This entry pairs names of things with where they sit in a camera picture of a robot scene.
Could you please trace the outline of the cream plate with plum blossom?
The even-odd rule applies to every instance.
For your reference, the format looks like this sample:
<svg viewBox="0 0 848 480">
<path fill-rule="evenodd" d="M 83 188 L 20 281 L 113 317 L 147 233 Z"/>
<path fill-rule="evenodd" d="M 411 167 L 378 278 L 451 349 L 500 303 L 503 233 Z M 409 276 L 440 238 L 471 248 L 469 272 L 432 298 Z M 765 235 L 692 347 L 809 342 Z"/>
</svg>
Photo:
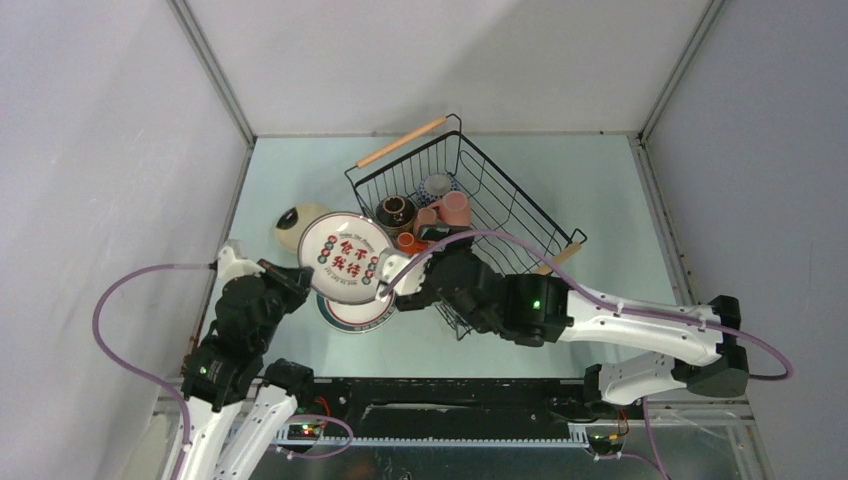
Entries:
<svg viewBox="0 0 848 480">
<path fill-rule="evenodd" d="M 316 203 L 302 203 L 289 208 L 279 217 L 274 227 L 278 244 L 284 251 L 296 253 L 306 228 L 329 212 L 327 206 Z"/>
</svg>

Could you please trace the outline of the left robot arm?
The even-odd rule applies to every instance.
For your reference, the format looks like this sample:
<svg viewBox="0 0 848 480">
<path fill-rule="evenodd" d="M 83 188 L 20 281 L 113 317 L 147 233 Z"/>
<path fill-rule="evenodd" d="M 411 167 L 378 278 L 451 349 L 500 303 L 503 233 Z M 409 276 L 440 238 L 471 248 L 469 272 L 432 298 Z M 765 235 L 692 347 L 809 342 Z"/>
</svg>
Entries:
<svg viewBox="0 0 848 480">
<path fill-rule="evenodd" d="M 314 270 L 222 253 L 215 319 L 185 363 L 182 443 L 168 457 L 174 479 L 247 479 L 291 416 L 316 403 L 312 369 L 263 357 L 283 317 L 307 300 Z"/>
</svg>

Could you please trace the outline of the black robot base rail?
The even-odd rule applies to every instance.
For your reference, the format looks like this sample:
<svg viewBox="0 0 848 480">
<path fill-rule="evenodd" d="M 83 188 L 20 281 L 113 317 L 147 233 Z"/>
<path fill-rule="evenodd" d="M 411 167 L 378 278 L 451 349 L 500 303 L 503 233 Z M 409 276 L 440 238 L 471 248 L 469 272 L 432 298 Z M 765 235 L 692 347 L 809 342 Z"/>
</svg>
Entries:
<svg viewBox="0 0 848 480">
<path fill-rule="evenodd" d="M 327 377 L 312 392 L 317 412 L 346 422 L 359 443 L 566 441 L 579 425 L 643 417 L 573 379 Z"/>
</svg>

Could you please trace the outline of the large pink cup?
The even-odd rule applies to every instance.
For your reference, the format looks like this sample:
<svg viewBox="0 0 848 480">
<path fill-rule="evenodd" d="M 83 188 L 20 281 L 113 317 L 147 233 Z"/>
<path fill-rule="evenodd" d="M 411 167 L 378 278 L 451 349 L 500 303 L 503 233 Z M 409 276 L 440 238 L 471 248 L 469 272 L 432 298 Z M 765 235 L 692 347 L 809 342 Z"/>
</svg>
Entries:
<svg viewBox="0 0 848 480">
<path fill-rule="evenodd" d="M 461 191 L 450 191 L 435 203 L 439 218 L 451 226 L 469 227 L 472 223 L 472 207 L 468 197 Z"/>
</svg>

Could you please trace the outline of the green red rim plate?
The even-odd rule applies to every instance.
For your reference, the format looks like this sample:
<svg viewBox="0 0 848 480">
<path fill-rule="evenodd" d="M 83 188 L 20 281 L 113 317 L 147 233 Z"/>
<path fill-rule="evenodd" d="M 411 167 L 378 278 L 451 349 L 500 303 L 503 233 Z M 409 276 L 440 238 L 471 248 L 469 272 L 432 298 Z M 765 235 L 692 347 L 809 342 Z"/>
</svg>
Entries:
<svg viewBox="0 0 848 480">
<path fill-rule="evenodd" d="M 316 304 L 321 317 L 331 328 L 347 334 L 373 331 L 385 324 L 396 311 L 393 294 L 362 305 L 341 304 L 318 295 Z"/>
</svg>

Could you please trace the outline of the Just To Eat plate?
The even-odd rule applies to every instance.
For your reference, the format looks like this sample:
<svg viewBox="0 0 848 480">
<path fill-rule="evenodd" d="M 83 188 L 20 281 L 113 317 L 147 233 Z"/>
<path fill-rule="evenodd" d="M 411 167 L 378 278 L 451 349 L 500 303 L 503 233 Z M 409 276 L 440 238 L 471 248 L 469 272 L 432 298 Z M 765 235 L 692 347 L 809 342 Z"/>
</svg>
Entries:
<svg viewBox="0 0 848 480">
<path fill-rule="evenodd" d="M 380 254 L 392 246 L 387 233 L 371 219 L 351 212 L 331 212 L 310 223 L 301 235 L 297 256 L 311 268 L 311 288 L 346 305 L 375 299 Z"/>
</svg>

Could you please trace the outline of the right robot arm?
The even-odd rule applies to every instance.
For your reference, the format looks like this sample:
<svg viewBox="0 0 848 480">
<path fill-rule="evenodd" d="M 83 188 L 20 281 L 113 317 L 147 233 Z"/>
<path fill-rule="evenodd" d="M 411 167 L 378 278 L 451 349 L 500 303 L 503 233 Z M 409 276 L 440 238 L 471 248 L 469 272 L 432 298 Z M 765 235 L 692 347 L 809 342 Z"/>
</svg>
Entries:
<svg viewBox="0 0 848 480">
<path fill-rule="evenodd" d="M 442 302 L 472 330 L 517 345 L 600 342 L 641 350 L 629 360 L 587 368 L 581 402 L 596 418 L 675 389 L 711 398 L 745 393 L 752 376 L 736 339 L 735 298 L 688 307 L 636 302 L 577 283 L 547 257 L 541 259 L 547 274 L 501 274 L 470 247 L 489 234 L 460 228 L 420 254 L 383 250 L 377 264 L 382 291 L 410 298 L 411 310 Z"/>
</svg>

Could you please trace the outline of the small pink cup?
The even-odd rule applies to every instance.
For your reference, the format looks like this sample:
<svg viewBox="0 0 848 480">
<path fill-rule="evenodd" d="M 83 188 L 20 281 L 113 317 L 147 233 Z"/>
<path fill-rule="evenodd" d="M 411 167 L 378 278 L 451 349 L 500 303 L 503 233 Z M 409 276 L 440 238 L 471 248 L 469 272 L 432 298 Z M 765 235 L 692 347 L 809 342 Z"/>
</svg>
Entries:
<svg viewBox="0 0 848 480">
<path fill-rule="evenodd" d="M 438 213 L 434 208 L 422 207 L 416 213 L 412 233 L 419 238 L 424 227 L 434 226 L 438 222 Z"/>
</svg>

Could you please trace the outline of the orange cup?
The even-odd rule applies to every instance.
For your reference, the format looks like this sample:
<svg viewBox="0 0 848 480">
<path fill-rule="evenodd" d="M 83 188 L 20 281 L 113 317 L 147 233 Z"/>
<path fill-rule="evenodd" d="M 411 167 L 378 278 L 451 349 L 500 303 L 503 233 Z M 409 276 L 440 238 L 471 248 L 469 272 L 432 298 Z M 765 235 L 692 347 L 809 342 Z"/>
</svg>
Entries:
<svg viewBox="0 0 848 480">
<path fill-rule="evenodd" d="M 428 248 L 428 244 L 426 242 L 418 240 L 410 232 L 400 233 L 396 237 L 395 243 L 399 250 L 410 256 L 420 254 Z"/>
</svg>

